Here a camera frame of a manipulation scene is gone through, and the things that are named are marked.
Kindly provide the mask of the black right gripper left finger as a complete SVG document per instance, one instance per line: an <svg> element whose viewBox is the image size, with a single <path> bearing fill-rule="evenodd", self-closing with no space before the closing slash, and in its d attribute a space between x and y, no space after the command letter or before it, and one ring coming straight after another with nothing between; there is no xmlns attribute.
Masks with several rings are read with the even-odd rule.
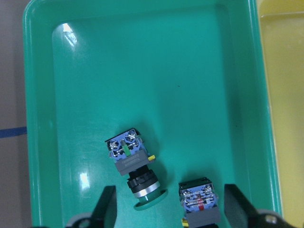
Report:
<svg viewBox="0 0 304 228"><path fill-rule="evenodd" d="M117 218L117 196L115 186L106 186L92 212L93 228L114 228Z"/></svg>

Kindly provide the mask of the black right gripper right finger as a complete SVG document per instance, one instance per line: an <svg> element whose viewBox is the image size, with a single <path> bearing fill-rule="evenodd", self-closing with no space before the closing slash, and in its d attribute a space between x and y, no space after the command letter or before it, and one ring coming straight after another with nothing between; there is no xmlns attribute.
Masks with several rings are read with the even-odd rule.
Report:
<svg viewBox="0 0 304 228"><path fill-rule="evenodd" d="M254 228L258 212L235 184L224 186L224 213L232 228Z"/></svg>

